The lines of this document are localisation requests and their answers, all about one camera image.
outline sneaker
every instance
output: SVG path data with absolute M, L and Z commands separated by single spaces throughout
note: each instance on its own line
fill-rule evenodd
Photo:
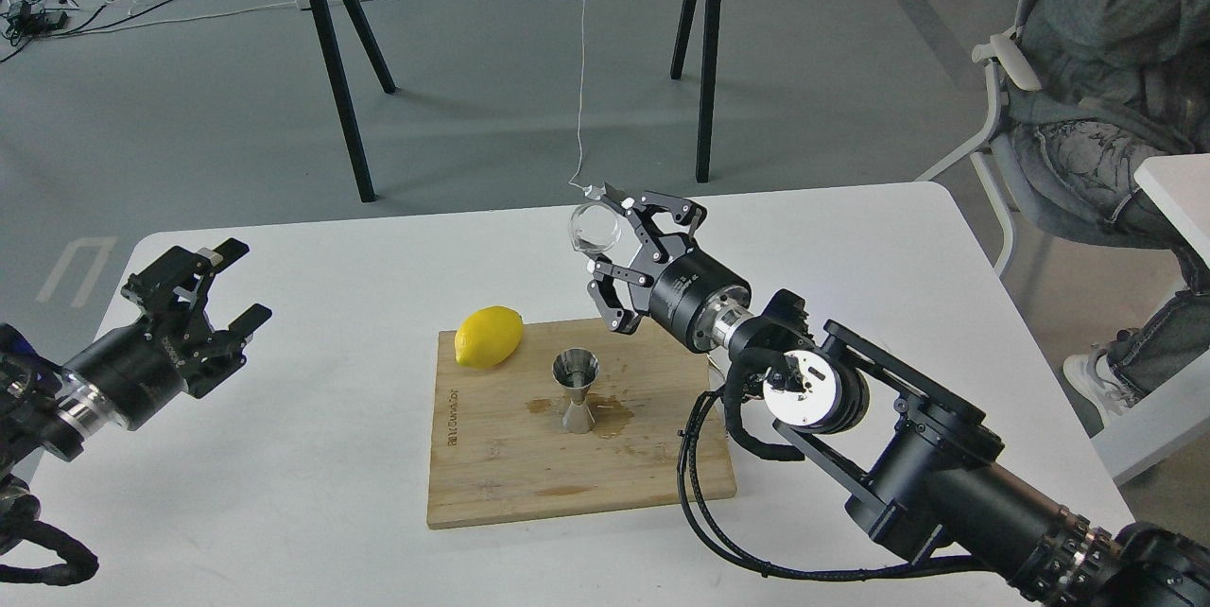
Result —
M 1090 353 L 1076 353 L 1062 362 L 1062 375 L 1081 397 L 1091 401 L 1100 414 L 1101 426 L 1122 416 L 1139 398 L 1122 380 L 1117 380 L 1105 357 L 1106 345 L 1094 345 Z

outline wooden cutting board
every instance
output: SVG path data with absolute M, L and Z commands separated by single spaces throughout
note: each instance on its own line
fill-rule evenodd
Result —
M 588 392 L 597 424 L 563 428 L 567 399 L 555 355 L 590 349 L 600 375 Z M 708 388 L 704 355 L 653 323 L 634 336 L 601 319 L 526 324 L 520 347 L 490 370 L 454 362 L 454 331 L 437 339 L 428 526 L 434 530 L 624 510 L 676 502 L 678 430 Z M 718 414 L 697 456 L 707 499 L 736 495 Z

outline metal jigger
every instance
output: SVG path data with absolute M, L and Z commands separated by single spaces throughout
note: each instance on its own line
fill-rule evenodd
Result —
M 563 427 L 566 427 L 569 433 L 582 435 L 590 432 L 597 423 L 592 410 L 588 410 L 588 401 L 584 400 L 588 397 L 588 387 L 597 380 L 600 369 L 597 355 L 578 347 L 563 349 L 554 358 L 552 369 L 554 380 L 565 388 L 571 399 L 566 414 L 563 414 Z

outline black table leg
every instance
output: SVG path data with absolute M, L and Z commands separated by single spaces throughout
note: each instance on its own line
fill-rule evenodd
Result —
M 340 47 L 336 46 L 336 33 L 332 27 L 332 11 L 328 8 L 328 0 L 310 0 L 310 2 L 315 30 L 319 35 L 319 48 L 323 50 L 323 63 L 328 68 L 328 81 L 332 82 L 332 98 L 336 100 L 336 115 L 340 115 L 340 128 L 345 132 L 345 145 L 348 146 L 348 162 L 353 164 L 357 192 L 362 202 L 371 202 L 375 200 L 374 184 L 370 180 L 369 164 L 365 162 L 362 133 L 357 128 L 353 99 L 348 93 L 348 80 L 345 77 L 345 64 L 340 60 Z
M 370 65 L 374 68 L 374 74 L 379 76 L 384 93 L 393 94 L 396 91 L 394 81 L 386 68 L 386 60 L 382 59 L 382 52 L 378 48 L 378 40 L 374 39 L 374 31 L 370 30 L 369 21 L 365 19 L 365 12 L 362 11 L 361 0 L 345 0 L 345 8 L 348 10 L 348 18 L 353 22 L 353 28 L 357 29 L 357 36 L 362 39 L 365 54 L 370 57 Z
M 710 180 L 710 134 L 714 132 L 714 74 L 719 64 L 719 18 L 722 0 L 705 0 L 705 36 L 702 40 L 702 102 L 697 115 L 698 181 Z
M 695 8 L 697 0 L 681 0 L 681 19 L 676 27 L 676 47 L 673 51 L 673 68 L 669 71 L 673 80 L 680 80 L 681 69 L 685 68 L 685 52 L 688 50 L 688 33 L 693 28 Z

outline yellow lemon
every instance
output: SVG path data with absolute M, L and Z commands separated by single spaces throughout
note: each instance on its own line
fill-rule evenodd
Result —
M 515 352 L 522 330 L 522 314 L 506 306 L 476 311 L 454 333 L 455 362 L 460 366 L 490 369 Z

